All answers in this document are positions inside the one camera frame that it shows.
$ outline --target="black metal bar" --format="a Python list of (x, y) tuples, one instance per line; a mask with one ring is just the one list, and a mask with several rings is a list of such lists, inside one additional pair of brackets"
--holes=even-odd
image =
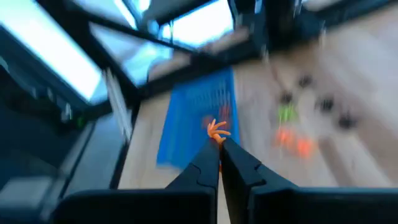
[(119, 80), (121, 91), (127, 104), (131, 105), (135, 101), (139, 101), (137, 88), (90, 32), (88, 21), (84, 21), (81, 17), (69, 13), (63, 1), (37, 0), (37, 2), (61, 25), (88, 56), (93, 59), (100, 69), (110, 68), (112, 70), (115, 77)]
[(223, 142), (221, 165), (229, 219), (232, 224), (245, 223), (251, 188), (266, 184), (256, 171), (261, 162), (228, 138)]
[(166, 189), (189, 189), (202, 186), (211, 188), (214, 191), (213, 193), (217, 195), (219, 164), (220, 150), (218, 144), (214, 139), (209, 139), (188, 167)]

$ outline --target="metal frame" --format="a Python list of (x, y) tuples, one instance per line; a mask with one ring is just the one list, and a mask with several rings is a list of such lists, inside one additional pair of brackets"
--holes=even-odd
[[(142, 100), (147, 100), (159, 93), (171, 90), (178, 83), (206, 75), (247, 58), (258, 57), (264, 55), (264, 53), (272, 54), (275, 51), (317, 38), (320, 34), (325, 33), (326, 29), (397, 1), (342, 0), (321, 11), (310, 12), (304, 8), (301, 9), (301, 5), (293, 0), (268, 0), (262, 4), (262, 9), (258, 14), (252, 11), (236, 9), (233, 12), (233, 17), (241, 16), (244, 21), (243, 25), (251, 28), (249, 40), (232, 46), (230, 49), (216, 55), (209, 55), (156, 39), (150, 34), (133, 30), (128, 26), (86, 12), (72, 1), (37, 0), (88, 56), (93, 59), (100, 69), (110, 68), (112, 70), (114, 76), (120, 82), (127, 107), (132, 108), (133, 111), (138, 111), (135, 107), (139, 107)], [(285, 19), (285, 23), (290, 24), (288, 29), (279, 25), (282, 19)], [(188, 52), (192, 54), (191, 64), (156, 80), (149, 81), (143, 86), (136, 87), (90, 32), (90, 22), (127, 35), (146, 39), (156, 44)], [(110, 103), (107, 100), (84, 110), (83, 116), (86, 119), (96, 119), (111, 112)]]

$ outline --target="black object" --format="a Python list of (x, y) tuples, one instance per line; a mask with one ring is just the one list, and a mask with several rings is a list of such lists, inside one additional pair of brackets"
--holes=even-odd
[(293, 100), (293, 94), (289, 91), (285, 91), (280, 97), (280, 103), (285, 105), (291, 103), (292, 100)]
[(312, 83), (312, 77), (310, 75), (304, 75), (303, 77), (300, 78), (300, 80), (298, 81), (298, 85), (301, 88), (305, 88), (309, 85), (311, 85)]
[[(67, 197), (58, 223), (216, 223), (219, 149), (209, 140), (165, 189)], [(229, 218), (240, 223), (397, 223), (398, 190), (298, 187), (227, 138), (221, 150)]]
[(64, 134), (71, 130), (71, 127), (61, 120), (62, 109), (58, 103), (60, 99), (51, 89), (35, 86), (27, 83), (26, 80), (23, 83), (32, 90), (31, 93), (23, 89), (10, 73), (0, 66), (0, 100), (8, 109), (40, 119), (57, 134)]
[(318, 103), (315, 104), (315, 107), (319, 106), (322, 112), (331, 112), (335, 105), (335, 101), (333, 97), (328, 96), (319, 101)]
[(356, 126), (358, 120), (353, 118), (349, 112), (343, 113), (338, 119), (338, 126), (343, 129), (351, 129)]

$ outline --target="orange object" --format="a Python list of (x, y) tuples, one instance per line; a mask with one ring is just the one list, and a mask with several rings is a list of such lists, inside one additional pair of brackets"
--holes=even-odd
[(292, 147), (295, 139), (295, 134), (289, 129), (279, 128), (276, 134), (277, 144)]
[(231, 133), (229, 131), (217, 130), (217, 128), (219, 128), (220, 126), (225, 125), (225, 124), (226, 124), (226, 121), (216, 124), (216, 119), (214, 119), (213, 122), (211, 122), (211, 124), (209, 124), (207, 126), (207, 135), (209, 135), (209, 137), (215, 139), (219, 145), (221, 145), (223, 143), (223, 141), (225, 141), (225, 139), (226, 139), (225, 137), (222, 138), (220, 136), (220, 134), (231, 135)]
[(311, 156), (314, 143), (309, 139), (298, 139), (296, 141), (296, 150), (298, 154), (304, 158)]

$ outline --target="small toy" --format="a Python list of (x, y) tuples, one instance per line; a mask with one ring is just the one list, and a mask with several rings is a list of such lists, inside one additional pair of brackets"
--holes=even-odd
[(80, 116), (80, 117), (77, 119), (77, 122), (76, 122), (78, 128), (84, 127), (85, 123), (86, 123), (86, 122), (85, 122), (85, 119), (84, 119), (84, 117), (82, 117), (82, 116)]
[(293, 104), (280, 105), (278, 109), (279, 124), (291, 121), (297, 117)]
[(309, 158), (315, 148), (314, 142), (309, 138), (297, 138), (296, 134), (287, 128), (279, 128), (275, 136), (276, 144), (296, 152), (302, 158)]
[(320, 107), (322, 112), (330, 112), (335, 105), (335, 101), (332, 96), (325, 97), (324, 99), (315, 103), (315, 108)]
[(283, 105), (291, 103), (293, 100), (293, 94), (289, 91), (285, 91), (280, 97), (280, 103)]
[(292, 147), (295, 140), (295, 134), (293, 131), (285, 128), (279, 128), (275, 137), (275, 141), (278, 145)]
[(314, 143), (309, 139), (297, 139), (296, 150), (301, 157), (309, 158), (313, 152)]
[(350, 129), (356, 126), (357, 122), (357, 119), (353, 118), (349, 112), (346, 112), (340, 115), (338, 125), (343, 129)]
[(308, 87), (312, 83), (312, 77), (310, 75), (304, 75), (303, 77), (300, 78), (298, 81), (298, 85), (301, 88)]
[(214, 119), (213, 122), (211, 122), (211, 124), (207, 126), (207, 135), (215, 139), (220, 146), (223, 143), (223, 141), (225, 141), (226, 139), (225, 137), (222, 138), (220, 134), (231, 135), (229, 131), (217, 130), (217, 128), (219, 128), (222, 125), (226, 125), (226, 121), (216, 124), (216, 119)]

